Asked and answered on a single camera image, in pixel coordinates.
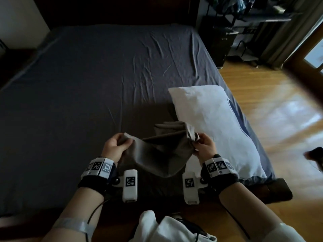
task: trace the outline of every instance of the curtain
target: curtain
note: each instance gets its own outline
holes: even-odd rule
[[[265,23],[255,38],[260,59],[272,67],[282,67],[286,59],[323,15],[323,0],[286,0],[295,12],[286,23]]]

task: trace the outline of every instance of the window pane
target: window pane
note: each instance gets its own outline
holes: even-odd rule
[[[306,55],[304,59],[314,68],[318,68],[323,63],[323,39]]]

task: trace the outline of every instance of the person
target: person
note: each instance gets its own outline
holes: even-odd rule
[[[112,160],[115,165],[118,164],[123,151],[127,150],[133,141],[128,139],[124,144],[118,146],[117,142],[122,136],[123,133],[118,133],[107,140],[101,154],[101,157]],[[215,143],[207,134],[201,133],[199,136],[200,140],[194,142],[193,145],[195,147],[194,154],[203,166],[201,176],[208,180],[209,185],[214,188],[221,204],[241,227],[246,240],[254,242],[304,242],[305,240],[294,228],[284,224],[272,210],[242,185],[237,175],[229,173],[211,178],[203,173],[205,162],[209,160],[224,160],[226,163],[228,161],[217,154]],[[58,226],[54,225],[43,238],[43,242],[91,240],[90,232],[89,234],[84,232],[86,226],[84,224],[88,222],[88,226],[92,228],[91,232],[94,231],[101,213],[102,206],[100,204],[104,202],[101,189],[96,187],[96,185],[100,186],[101,183],[97,182],[91,181],[87,185],[79,184],[78,190],[58,219],[64,222],[61,222]],[[66,225],[73,222],[82,223],[82,225],[79,225],[79,228]],[[194,226],[194,224],[183,219],[165,216],[158,224],[153,211],[143,212],[134,236],[131,238],[132,242],[210,240],[214,241],[216,237],[210,236],[202,229],[199,231],[197,225]]]

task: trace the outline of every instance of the white sleeve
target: white sleeve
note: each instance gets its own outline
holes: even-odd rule
[[[294,228],[281,223],[270,231],[262,242],[305,242],[305,240]]]

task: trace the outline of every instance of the gray fitted sheet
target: gray fitted sheet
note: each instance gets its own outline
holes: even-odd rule
[[[273,180],[264,149],[192,27],[52,31],[32,63],[0,92],[0,215],[63,207],[108,138],[116,132],[154,135],[155,123],[176,118],[167,89],[195,85],[224,88],[259,151],[267,181]],[[181,181],[178,187],[174,179],[156,184],[164,188],[151,195],[182,192]]]

